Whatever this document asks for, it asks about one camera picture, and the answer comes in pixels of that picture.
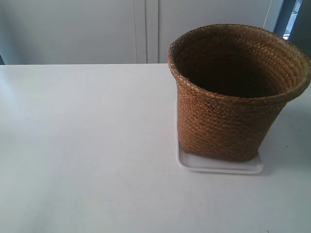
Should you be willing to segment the woven brown wicker basket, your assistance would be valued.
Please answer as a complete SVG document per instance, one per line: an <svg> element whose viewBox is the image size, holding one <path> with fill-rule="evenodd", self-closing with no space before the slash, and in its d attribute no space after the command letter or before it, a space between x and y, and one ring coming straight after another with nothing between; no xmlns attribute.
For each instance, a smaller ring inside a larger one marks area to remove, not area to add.
<svg viewBox="0 0 311 233"><path fill-rule="evenodd" d="M255 158L286 104L310 85L310 59L265 29L212 24L168 50L177 87L177 136L187 153L245 162Z"/></svg>

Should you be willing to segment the white plastic tray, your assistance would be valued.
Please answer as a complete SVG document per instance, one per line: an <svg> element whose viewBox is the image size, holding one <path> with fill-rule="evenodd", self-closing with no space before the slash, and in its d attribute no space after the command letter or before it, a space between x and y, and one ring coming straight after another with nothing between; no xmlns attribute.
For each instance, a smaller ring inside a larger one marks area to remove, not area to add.
<svg viewBox="0 0 311 233"><path fill-rule="evenodd" d="M259 155L247 162L228 162L201 157L184 152L178 137L176 137L176 160L182 168L192 172L256 175L264 170L264 163Z"/></svg>

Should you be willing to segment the white cabinet doors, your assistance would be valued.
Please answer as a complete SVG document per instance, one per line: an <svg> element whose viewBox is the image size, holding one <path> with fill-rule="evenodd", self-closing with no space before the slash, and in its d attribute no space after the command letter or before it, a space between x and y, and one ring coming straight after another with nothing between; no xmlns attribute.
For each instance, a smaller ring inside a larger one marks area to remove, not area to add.
<svg viewBox="0 0 311 233"><path fill-rule="evenodd" d="M164 63L170 44L210 24L272 31L280 0L3 0L6 64Z"/></svg>

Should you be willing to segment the dark window frame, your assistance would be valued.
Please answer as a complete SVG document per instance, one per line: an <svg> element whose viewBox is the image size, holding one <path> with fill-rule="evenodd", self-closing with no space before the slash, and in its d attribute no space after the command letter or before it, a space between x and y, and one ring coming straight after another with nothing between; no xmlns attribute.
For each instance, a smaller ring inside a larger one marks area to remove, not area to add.
<svg viewBox="0 0 311 233"><path fill-rule="evenodd" d="M311 56L311 1L285 0L274 33Z"/></svg>

